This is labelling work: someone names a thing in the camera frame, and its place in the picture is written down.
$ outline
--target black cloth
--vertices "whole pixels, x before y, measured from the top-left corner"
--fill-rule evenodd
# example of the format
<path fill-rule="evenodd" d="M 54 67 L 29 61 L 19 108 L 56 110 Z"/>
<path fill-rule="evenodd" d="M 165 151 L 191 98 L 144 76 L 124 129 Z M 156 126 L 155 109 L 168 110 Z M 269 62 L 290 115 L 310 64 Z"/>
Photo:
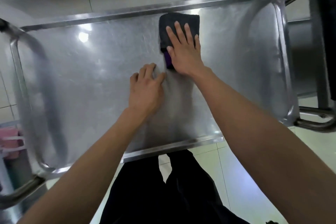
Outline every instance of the black cloth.
<path fill-rule="evenodd" d="M 163 14 L 160 17 L 159 19 L 160 48 L 164 54 L 164 58 L 166 61 L 166 67 L 168 69 L 174 68 L 171 63 L 170 55 L 167 52 L 167 47 L 173 46 L 173 44 L 171 43 L 169 39 L 169 36 L 166 31 L 166 27 L 169 26 L 173 30 L 174 34 L 177 35 L 175 25 L 174 25 L 175 21 L 178 21 L 180 23 L 184 35 L 186 35 L 186 32 L 184 30 L 184 25 L 188 23 L 192 38 L 194 40 L 194 44 L 195 44 L 195 35 L 200 34 L 200 16 L 199 15 L 168 13 L 168 14 Z"/>
<path fill-rule="evenodd" d="M 188 150 L 169 153 L 164 183 L 158 157 L 125 163 L 112 185 L 101 224 L 248 224 L 223 206 L 211 177 Z"/>

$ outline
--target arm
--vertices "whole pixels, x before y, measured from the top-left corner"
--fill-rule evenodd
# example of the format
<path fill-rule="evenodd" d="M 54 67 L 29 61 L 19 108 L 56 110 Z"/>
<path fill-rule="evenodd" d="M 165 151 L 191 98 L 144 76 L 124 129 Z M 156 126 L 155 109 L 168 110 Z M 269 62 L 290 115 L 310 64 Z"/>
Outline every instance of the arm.
<path fill-rule="evenodd" d="M 336 175 L 295 134 L 222 82 L 201 60 L 188 25 L 187 39 L 168 52 L 175 69 L 190 76 L 202 92 L 230 149 L 289 223 L 329 223 L 336 219 Z"/>
<path fill-rule="evenodd" d="M 165 74 L 153 79 L 154 68 L 155 64 L 145 65 L 132 75 L 128 108 L 19 224 L 90 223 L 133 135 L 163 101 Z"/>

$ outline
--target black object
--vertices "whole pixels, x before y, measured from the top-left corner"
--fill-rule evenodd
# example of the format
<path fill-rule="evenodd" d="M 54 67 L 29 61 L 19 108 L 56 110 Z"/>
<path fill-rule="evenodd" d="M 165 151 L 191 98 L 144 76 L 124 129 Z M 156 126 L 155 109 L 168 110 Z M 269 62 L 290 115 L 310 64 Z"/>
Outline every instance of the black object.
<path fill-rule="evenodd" d="M 166 27 L 169 26 L 173 30 L 174 34 L 176 34 L 175 29 L 175 21 L 178 21 L 181 25 L 182 31 L 184 35 L 186 32 L 184 31 L 184 25 L 186 23 L 189 24 L 190 31 L 192 34 L 192 38 L 195 44 L 195 35 L 200 34 L 200 16 L 199 15 L 190 15 L 190 14 L 180 14 L 180 13 L 168 13 L 163 14 L 159 19 L 159 34 L 160 34 L 160 48 L 161 52 L 163 52 L 167 69 L 174 69 L 173 64 L 171 63 L 171 58 L 169 53 L 167 52 L 168 46 L 173 46 L 171 43 L 169 36 L 166 31 Z"/>
<path fill-rule="evenodd" d="M 318 0 L 331 99 L 336 100 L 336 0 Z"/>
<path fill-rule="evenodd" d="M 125 163 L 112 185 L 100 224 L 248 224 L 223 206 L 214 181 L 188 150 L 168 153 L 164 183 L 158 157 Z"/>

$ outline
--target metal table surface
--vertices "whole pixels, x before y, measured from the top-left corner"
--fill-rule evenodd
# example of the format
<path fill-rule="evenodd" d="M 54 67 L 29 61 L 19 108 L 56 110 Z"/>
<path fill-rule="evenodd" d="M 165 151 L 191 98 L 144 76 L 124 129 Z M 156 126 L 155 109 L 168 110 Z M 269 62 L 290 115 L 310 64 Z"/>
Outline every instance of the metal table surface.
<path fill-rule="evenodd" d="M 129 77 L 145 63 L 157 64 L 155 74 L 166 70 L 158 21 L 172 11 L 200 15 L 205 65 L 293 125 L 299 109 L 284 8 L 284 0 L 192 0 L 23 27 L 12 38 L 11 58 L 30 155 L 39 168 L 62 173 L 103 135 L 128 105 Z M 122 162 L 223 140 L 195 84 L 166 72 L 165 102 Z"/>

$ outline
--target left hand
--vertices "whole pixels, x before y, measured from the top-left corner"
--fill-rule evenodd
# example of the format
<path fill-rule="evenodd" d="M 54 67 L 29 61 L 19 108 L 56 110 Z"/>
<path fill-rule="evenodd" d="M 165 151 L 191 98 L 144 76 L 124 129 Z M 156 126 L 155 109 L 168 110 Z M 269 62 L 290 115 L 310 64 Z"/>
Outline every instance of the left hand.
<path fill-rule="evenodd" d="M 134 73 L 130 78 L 130 96 L 128 107 L 145 120 L 153 115 L 161 106 L 164 99 L 162 82 L 166 73 L 161 73 L 153 78 L 153 70 L 156 64 L 144 65 L 139 73 Z"/>

